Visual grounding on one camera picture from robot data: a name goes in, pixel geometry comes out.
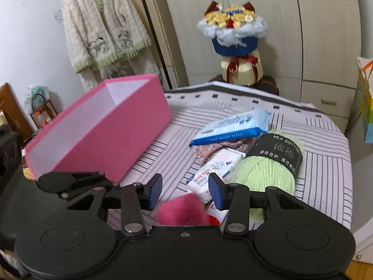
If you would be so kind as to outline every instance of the screw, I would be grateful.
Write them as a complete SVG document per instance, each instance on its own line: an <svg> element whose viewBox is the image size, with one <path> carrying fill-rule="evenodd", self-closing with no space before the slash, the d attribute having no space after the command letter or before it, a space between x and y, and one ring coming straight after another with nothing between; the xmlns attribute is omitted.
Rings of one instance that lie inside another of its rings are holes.
<svg viewBox="0 0 373 280"><path fill-rule="evenodd" d="M232 233L241 233L246 229L246 226L242 223L231 223L228 225L227 229Z"/></svg>
<svg viewBox="0 0 373 280"><path fill-rule="evenodd" d="M140 223L129 223L124 227L124 230L128 233L138 233L142 231L144 227Z"/></svg>

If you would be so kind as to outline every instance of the pink fuzzy object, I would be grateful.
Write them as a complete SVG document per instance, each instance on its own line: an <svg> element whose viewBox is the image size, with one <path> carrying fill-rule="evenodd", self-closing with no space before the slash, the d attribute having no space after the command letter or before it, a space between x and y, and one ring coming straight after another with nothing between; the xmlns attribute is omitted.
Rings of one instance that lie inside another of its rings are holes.
<svg viewBox="0 0 373 280"><path fill-rule="evenodd" d="M204 204L193 193L163 203L159 207L157 221L160 225L166 226L210 224Z"/></svg>

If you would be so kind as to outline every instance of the cardigan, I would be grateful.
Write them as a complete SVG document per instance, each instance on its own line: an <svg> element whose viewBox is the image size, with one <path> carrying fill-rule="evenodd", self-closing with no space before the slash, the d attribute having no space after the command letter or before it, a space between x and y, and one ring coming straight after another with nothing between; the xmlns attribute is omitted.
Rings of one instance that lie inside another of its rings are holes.
<svg viewBox="0 0 373 280"><path fill-rule="evenodd" d="M131 0L62 0L62 16L75 72L132 59L151 40Z"/></svg>

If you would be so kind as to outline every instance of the open pink storage box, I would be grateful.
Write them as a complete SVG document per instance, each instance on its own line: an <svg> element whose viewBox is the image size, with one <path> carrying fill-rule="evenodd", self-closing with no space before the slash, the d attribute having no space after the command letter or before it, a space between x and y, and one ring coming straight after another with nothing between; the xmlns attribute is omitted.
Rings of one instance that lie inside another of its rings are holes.
<svg viewBox="0 0 373 280"><path fill-rule="evenodd" d="M120 182L171 120L158 77L105 80L27 146L36 178L47 172L104 172Z"/></svg>

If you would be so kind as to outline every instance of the drawer handle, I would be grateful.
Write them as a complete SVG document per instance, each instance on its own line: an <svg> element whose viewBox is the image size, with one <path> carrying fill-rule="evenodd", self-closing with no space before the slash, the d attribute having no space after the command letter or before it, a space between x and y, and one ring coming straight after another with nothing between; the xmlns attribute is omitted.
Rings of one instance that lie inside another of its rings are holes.
<svg viewBox="0 0 373 280"><path fill-rule="evenodd" d="M337 101L328 101L328 100L323 100L323 99L321 99L321 103L325 105L331 105L331 106L337 105Z"/></svg>

